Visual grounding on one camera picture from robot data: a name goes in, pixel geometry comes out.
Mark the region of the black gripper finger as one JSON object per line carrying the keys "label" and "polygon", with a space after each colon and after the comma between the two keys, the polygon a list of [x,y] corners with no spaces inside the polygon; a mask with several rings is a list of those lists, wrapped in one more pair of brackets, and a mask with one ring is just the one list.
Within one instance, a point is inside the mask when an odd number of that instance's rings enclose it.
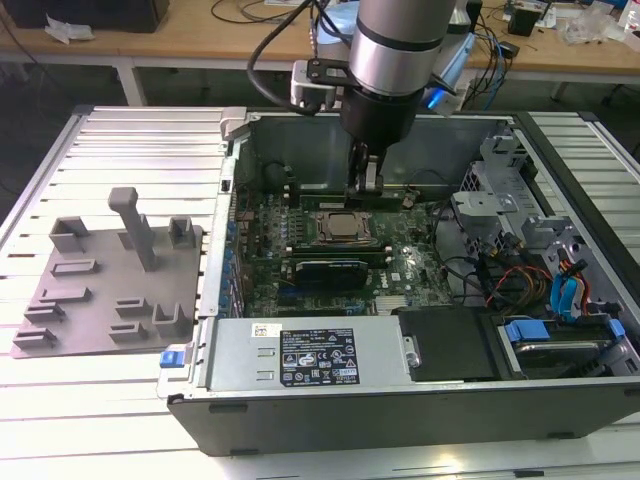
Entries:
{"label": "black gripper finger", "polygon": [[353,141],[348,160],[348,193],[364,193],[367,186],[368,147],[361,141]]}
{"label": "black gripper finger", "polygon": [[383,189],[382,167],[386,152],[369,151],[366,166],[366,191],[370,194],[380,194]]}

